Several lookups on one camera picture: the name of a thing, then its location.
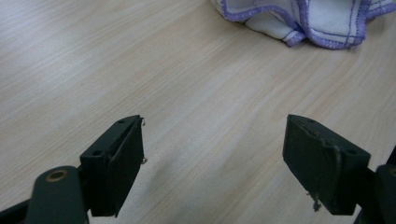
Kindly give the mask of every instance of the fabric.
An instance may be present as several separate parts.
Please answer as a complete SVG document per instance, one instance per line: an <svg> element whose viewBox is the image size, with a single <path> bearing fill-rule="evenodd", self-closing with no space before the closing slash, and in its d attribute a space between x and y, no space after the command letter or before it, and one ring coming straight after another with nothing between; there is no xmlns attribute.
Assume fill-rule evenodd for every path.
<svg viewBox="0 0 396 224"><path fill-rule="evenodd" d="M347 49L365 38L365 22L396 10L392 0L212 0L228 21L281 39L305 38L327 49Z"/></svg>

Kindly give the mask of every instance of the purple trim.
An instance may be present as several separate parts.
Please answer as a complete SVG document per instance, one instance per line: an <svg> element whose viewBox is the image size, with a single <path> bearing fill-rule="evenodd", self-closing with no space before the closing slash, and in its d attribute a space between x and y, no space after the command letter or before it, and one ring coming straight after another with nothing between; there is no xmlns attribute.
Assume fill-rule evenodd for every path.
<svg viewBox="0 0 396 224"><path fill-rule="evenodd" d="M347 43L349 43L349 35L350 35L350 29L351 29L351 23L352 23L353 8L355 7L355 1L356 0L352 1L352 7L350 8L349 25L348 25L349 31L347 32L347 38L346 38Z"/></svg>
<svg viewBox="0 0 396 224"><path fill-rule="evenodd" d="M361 42L363 42L363 40L366 38L366 15L370 4L371 0L361 0L358 16L356 18L356 35L361 36L361 38L355 38L355 41L351 46L357 46L361 44Z"/></svg>
<svg viewBox="0 0 396 224"><path fill-rule="evenodd" d="M275 6L268 6L268 7L255 7L253 9L250 9L248 11L244 12L238 12L238 13L231 13L227 11L227 1L222 0L221 1L221 9L223 10L223 16L225 19L229 21L245 21L248 18L252 17L255 14L262 13L265 11L274 11L279 16L282 17L282 19L285 21L285 23L291 27L292 29L298 30L300 29L299 25L297 22L294 21L294 19L289 15L287 11L285 11L281 7L275 7Z"/></svg>
<svg viewBox="0 0 396 224"><path fill-rule="evenodd" d="M324 48L327 48L327 49L346 49L346 48L350 48L355 45L359 45L361 43L361 41L364 39L365 18L362 15L365 15L365 13L362 13L362 12L367 11L368 6L370 4L370 0L362 0L361 1L361 5L358 10L358 16L357 16L357 21L356 21L356 27L357 27L356 36L361 36L361 37L355 38L353 44L332 41L332 40L325 39L325 38L319 37L317 35L314 35L311 31L312 28L310 28L309 22L308 22L308 10L307 9L309 7L310 0L307 0L308 1L307 3L305 2L305 0L296 0L296 1L300 8L300 20L301 20L304 32L305 32L306 36L310 40L312 40L315 44L322 46Z"/></svg>
<svg viewBox="0 0 396 224"><path fill-rule="evenodd" d="M296 44L300 43L302 40L304 40L306 36L303 33L297 33L294 37L292 37L290 40L286 41L286 44L289 47L293 47Z"/></svg>
<svg viewBox="0 0 396 224"><path fill-rule="evenodd" d="M367 14L367 20L370 20L372 18L382 16L384 14L390 13L392 11L396 10L396 4L395 3L389 3L385 6L378 7L376 9L370 10Z"/></svg>
<svg viewBox="0 0 396 224"><path fill-rule="evenodd" d="M314 29L312 27L310 27L310 29L314 30L314 31L316 31L318 33L322 33L324 35L333 35L333 36L340 36L340 37L345 37L345 38L349 38L349 37L353 37L353 38L357 37L357 38L359 38L359 37L361 37L361 36L358 36L358 35L335 35L335 34L330 34L330 33L324 32L324 31L320 31L320 30Z"/></svg>
<svg viewBox="0 0 396 224"><path fill-rule="evenodd" d="M346 48L350 48L350 47L359 45L365 39L365 33L366 33L365 22L367 19L371 19L371 18L380 16L380 15L383 15L386 13L390 13L390 12L396 10L396 4L394 4L394 3L389 3L385 6L381 6L381 3L386 0L376 2L372 5L370 5L371 0L361 0L361 2L359 4L358 11L357 11L357 17L355 20L356 34L351 35L352 16L353 16L353 11L354 11L353 9L355 7L357 7L357 5L356 5L357 1L353 0L352 8L350 9L349 25L348 25L349 30L348 30L347 35L335 35L335 34L329 34L329 33L323 32L323 31L319 31L319 30L316 30L316 29L310 27L309 19L308 19L308 17L309 17L308 9L309 9L311 0L295 0L295 1L299 8L300 24L298 24L297 21L293 18L293 17L295 17L295 15L292 15L293 17L291 17L290 14L281 7L276 7L276 6L254 7L252 9L249 9L246 11L242 11L242 12L238 12L238 13L231 13L227 9L227 0L220 0L220 7L222 10L223 17L229 21L245 21L255 14L262 13L264 11L274 11L285 21L285 23L289 27L291 27L292 29L294 29L295 31L298 32L291 39L289 39L289 40L284 39L284 41L286 41L288 46L290 46L290 47L294 46L297 43L301 42L301 40L303 40L305 38L309 38L315 44L322 46L323 48L327 48L327 49L346 49ZM376 4L380 4L380 7L369 11L369 7L376 5ZM318 33L325 34L325 35L329 35L329 36L345 37L346 42L334 41L334 40L330 40L330 39L327 39L324 37L320 37L319 35L315 35L313 33L314 31L318 32ZM353 43L349 43L350 38L353 38Z"/></svg>

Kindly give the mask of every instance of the wooden table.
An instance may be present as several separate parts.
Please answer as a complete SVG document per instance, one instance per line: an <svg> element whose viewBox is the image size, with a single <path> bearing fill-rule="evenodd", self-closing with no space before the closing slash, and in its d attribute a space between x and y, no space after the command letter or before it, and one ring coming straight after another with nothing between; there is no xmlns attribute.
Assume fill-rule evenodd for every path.
<svg viewBox="0 0 396 224"><path fill-rule="evenodd" d="M0 3L0 209L113 122L146 118L118 218L91 223L352 223L314 212L282 159L286 116L385 163L396 143L396 13L349 50L295 48L208 0Z"/></svg>

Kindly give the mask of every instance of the purple stitched edge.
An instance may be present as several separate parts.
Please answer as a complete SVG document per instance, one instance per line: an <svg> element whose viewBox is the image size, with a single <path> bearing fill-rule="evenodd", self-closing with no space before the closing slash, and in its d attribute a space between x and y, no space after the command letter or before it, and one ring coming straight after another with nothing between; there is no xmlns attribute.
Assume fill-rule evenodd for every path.
<svg viewBox="0 0 396 224"><path fill-rule="evenodd" d="M373 17L377 17L386 13L389 13L391 11L396 10L396 4L390 3L386 6L379 7L375 10L368 11L369 6L371 1L370 0L361 0L361 4L358 10L358 15L356 19L356 27L357 27L357 32L356 35L348 35L346 36L347 38L353 37L354 42L353 43L344 43L344 42L337 42L337 41L332 41L329 39L325 39L322 37L319 37L317 35L314 35L309 27L309 22L308 22L308 10L307 10L307 3L305 0L296 0L297 5L300 8L300 21L301 21L301 26L297 24L289 15L288 12L286 12L284 9L280 7L274 7L274 6L268 6L268 7L256 7L251 10L245 11L245 12L239 12L239 13L230 13L227 11L227 1L226 0L221 0L220 5L221 9L223 11L223 16L225 19L229 21L244 21L251 16L264 12L264 11L274 11L278 13L289 25L291 28L295 29L299 33L294 36L292 39L287 41L288 46L294 46L295 44L299 43L302 39L308 37L311 41L314 43L328 49L346 49L352 46L359 45L364 39L365 39L365 22L367 19L371 19Z"/></svg>
<svg viewBox="0 0 396 224"><path fill-rule="evenodd" d="M373 9L371 11L368 12L367 14L367 20L370 20L372 18L378 17L378 16L382 16L384 14L390 13L392 11L396 10L396 4L395 3L389 3L385 6L382 7L378 7L376 9Z"/></svg>
<svg viewBox="0 0 396 224"><path fill-rule="evenodd" d="M238 12L238 13L231 13L227 11L227 1L226 0L221 0L221 10L223 12L223 16L225 19L229 21L245 21L251 16L265 12L265 11L274 11L279 16L282 17L282 19L286 22L286 24L291 27L294 30L301 31L301 27L297 24L297 22L294 21L289 15L287 11L285 11L281 7L275 7L275 6L268 6L268 7L255 7L251 10L244 11L244 12Z"/></svg>
<svg viewBox="0 0 396 224"><path fill-rule="evenodd" d="M297 35L286 41L286 44L289 47L293 47L296 44L300 43L302 40L306 38L305 34L298 32Z"/></svg>
<svg viewBox="0 0 396 224"><path fill-rule="evenodd" d="M305 0L296 0L297 5L300 8L300 20L302 23L302 27L305 31L306 36L312 40L315 44L322 46L327 49L346 49L352 46L359 45L362 40L364 39L365 35L365 17L364 15L367 12L369 6L370 6L370 0L362 0L360 8L358 10L358 16L356 19L356 27L357 27L357 32L356 36L354 39L353 44L349 43L344 43L344 42L337 42L337 41L332 41L329 39L325 39L322 37L319 37L317 35L314 35L311 31L312 28L309 27L309 22L308 22L308 10L307 10L307 4L305 3Z"/></svg>

